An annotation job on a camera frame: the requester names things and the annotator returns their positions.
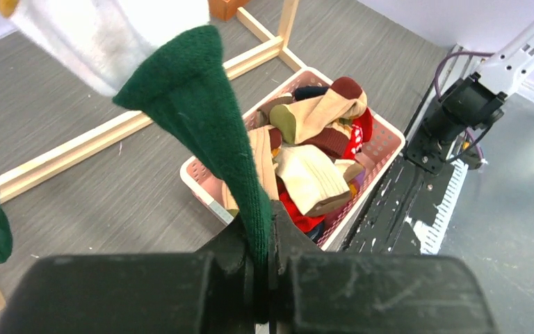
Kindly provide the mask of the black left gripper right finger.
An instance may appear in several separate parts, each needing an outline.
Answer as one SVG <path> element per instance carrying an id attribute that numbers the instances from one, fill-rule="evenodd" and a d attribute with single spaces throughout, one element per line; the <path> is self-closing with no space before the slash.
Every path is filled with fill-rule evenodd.
<path id="1" fill-rule="evenodd" d="M 496 333 L 474 273 L 454 257 L 321 250 L 271 202 L 271 333 Z"/>

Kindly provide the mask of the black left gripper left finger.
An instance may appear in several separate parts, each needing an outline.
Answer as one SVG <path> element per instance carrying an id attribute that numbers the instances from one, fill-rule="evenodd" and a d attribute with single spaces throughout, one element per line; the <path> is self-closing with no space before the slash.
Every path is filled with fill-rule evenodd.
<path id="1" fill-rule="evenodd" d="M 193 253 L 45 257 L 0 333 L 253 333 L 251 277 L 239 218 Z"/>

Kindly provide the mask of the plain red sock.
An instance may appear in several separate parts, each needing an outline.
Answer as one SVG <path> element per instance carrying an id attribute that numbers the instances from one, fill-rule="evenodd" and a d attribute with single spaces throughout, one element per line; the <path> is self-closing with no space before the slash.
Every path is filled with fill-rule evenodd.
<path id="1" fill-rule="evenodd" d="M 294 201 L 292 201 L 287 191 L 283 191 L 279 194 L 279 199 L 283 203 L 287 213 L 289 214 L 294 225 L 302 232 L 308 233 L 319 225 L 323 225 L 325 216 L 305 216 L 297 208 Z"/>

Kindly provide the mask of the beige brown block sock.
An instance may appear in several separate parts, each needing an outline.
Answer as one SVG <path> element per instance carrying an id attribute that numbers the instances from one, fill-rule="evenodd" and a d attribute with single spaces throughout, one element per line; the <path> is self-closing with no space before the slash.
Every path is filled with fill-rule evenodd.
<path id="1" fill-rule="evenodd" d="M 314 145 L 284 146 L 275 174 L 303 216 L 322 216 L 353 199 L 350 181 L 365 171 L 352 159 L 332 160 Z"/>

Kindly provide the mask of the striped beige maroon sock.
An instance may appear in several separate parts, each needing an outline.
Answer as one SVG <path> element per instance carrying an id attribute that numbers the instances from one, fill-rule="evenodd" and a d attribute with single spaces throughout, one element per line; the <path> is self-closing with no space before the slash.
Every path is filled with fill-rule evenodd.
<path id="1" fill-rule="evenodd" d="M 362 87 L 350 77 L 341 77 L 324 95 L 276 105 L 268 117 L 270 124 L 281 131 L 287 143 L 300 144 L 320 134 L 335 120 L 353 120 L 362 116 L 367 104 Z"/>
<path id="2" fill-rule="evenodd" d="M 278 200 L 275 157 L 279 154 L 282 146 L 282 133 L 278 128 L 266 125 L 250 130 L 248 136 L 259 183 L 271 200 Z"/>

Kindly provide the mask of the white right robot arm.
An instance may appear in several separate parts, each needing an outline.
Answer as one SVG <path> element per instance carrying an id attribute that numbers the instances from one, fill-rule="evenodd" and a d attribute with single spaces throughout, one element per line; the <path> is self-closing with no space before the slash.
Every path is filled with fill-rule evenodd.
<path id="1" fill-rule="evenodd" d="M 443 59 L 440 75 L 453 57 L 477 56 L 483 61 L 470 75 L 457 79 L 445 92 L 433 80 L 436 97 L 406 149 L 406 158 L 437 175 L 456 160 L 485 163 L 478 143 L 504 114 L 501 107 L 534 70 L 534 21 L 496 53 L 457 51 Z"/>

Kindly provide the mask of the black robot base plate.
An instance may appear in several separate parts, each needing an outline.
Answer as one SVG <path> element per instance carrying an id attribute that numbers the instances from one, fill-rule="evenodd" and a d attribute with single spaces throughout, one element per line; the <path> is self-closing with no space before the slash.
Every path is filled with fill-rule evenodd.
<path id="1" fill-rule="evenodd" d="M 411 151 L 390 165 L 345 237 L 341 251 L 436 255 L 446 236 L 469 165 L 444 165 Z"/>

